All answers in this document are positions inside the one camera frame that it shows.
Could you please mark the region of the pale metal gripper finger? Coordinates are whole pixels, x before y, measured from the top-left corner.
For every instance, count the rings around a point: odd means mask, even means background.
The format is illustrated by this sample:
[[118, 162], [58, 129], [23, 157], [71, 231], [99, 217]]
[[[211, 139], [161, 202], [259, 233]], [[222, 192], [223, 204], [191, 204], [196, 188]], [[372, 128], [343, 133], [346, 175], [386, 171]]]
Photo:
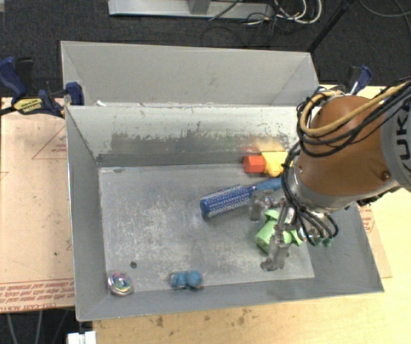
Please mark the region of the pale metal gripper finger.
[[260, 238], [260, 247], [267, 253], [266, 259], [261, 263], [261, 268], [265, 272], [283, 269], [285, 259], [293, 238], [289, 232], [283, 230], [278, 224], [263, 228], [265, 234]]
[[258, 221], [265, 211], [280, 206], [281, 197], [274, 193], [274, 190], [263, 190], [252, 194], [249, 202], [250, 220]]

